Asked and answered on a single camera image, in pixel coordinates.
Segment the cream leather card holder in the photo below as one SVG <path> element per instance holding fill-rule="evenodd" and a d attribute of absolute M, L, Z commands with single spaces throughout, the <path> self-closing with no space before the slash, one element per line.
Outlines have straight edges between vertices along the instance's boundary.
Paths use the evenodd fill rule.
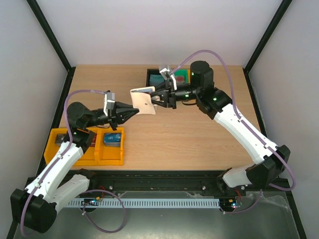
<path fill-rule="evenodd" d="M 152 104 L 151 93 L 155 91 L 154 86 L 136 88 L 130 90 L 133 108 L 138 109 L 138 115 L 155 115 L 156 110 Z"/>

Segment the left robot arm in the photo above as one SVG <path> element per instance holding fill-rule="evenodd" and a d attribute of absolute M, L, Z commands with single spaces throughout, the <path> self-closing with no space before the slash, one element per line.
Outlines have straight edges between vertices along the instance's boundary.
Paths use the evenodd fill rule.
<path fill-rule="evenodd" d="M 67 133 L 60 148 L 44 170 L 25 189 L 16 189 L 10 197 L 12 217 L 19 221 L 20 231 L 26 228 L 44 233 L 57 214 L 76 196 L 88 190 L 92 173 L 84 170 L 62 183 L 74 163 L 89 149 L 95 133 L 88 128 L 109 124 L 113 130 L 136 115 L 139 109 L 121 102 L 110 108 L 90 110 L 80 102 L 67 107 Z"/>

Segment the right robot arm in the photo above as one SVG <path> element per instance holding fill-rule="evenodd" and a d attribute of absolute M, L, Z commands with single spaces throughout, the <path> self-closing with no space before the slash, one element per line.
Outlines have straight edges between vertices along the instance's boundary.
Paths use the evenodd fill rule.
<path fill-rule="evenodd" d="M 195 100 L 201 112 L 223 126 L 244 147 L 252 163 L 229 168 L 218 177 L 217 189 L 223 195 L 235 187 L 253 185 L 257 189 L 276 188 L 273 181 L 287 169 L 291 151 L 278 146 L 259 132 L 238 110 L 224 91 L 214 85 L 214 72 L 205 61 L 190 66 L 190 82 L 179 84 L 168 66 L 159 68 L 164 81 L 151 94 L 152 102 L 164 108 L 176 108 L 178 101 Z"/>

